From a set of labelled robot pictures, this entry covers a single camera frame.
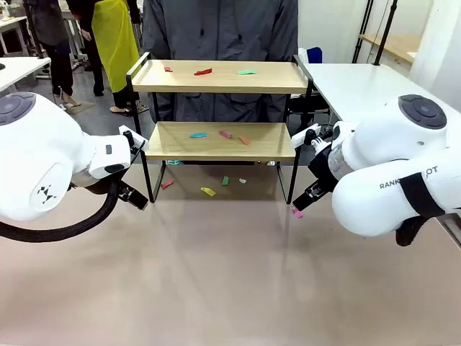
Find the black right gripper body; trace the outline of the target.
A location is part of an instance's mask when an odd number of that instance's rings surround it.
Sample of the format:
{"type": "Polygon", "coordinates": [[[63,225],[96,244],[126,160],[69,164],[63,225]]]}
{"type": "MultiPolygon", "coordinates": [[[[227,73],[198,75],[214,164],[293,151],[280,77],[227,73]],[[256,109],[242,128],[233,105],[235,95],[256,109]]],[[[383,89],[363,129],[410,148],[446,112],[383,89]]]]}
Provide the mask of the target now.
{"type": "Polygon", "coordinates": [[[312,173],[318,178],[318,189],[324,193],[333,192],[335,186],[338,184],[338,179],[335,178],[328,165],[330,153],[331,145],[327,145],[312,160],[312,173]]]}

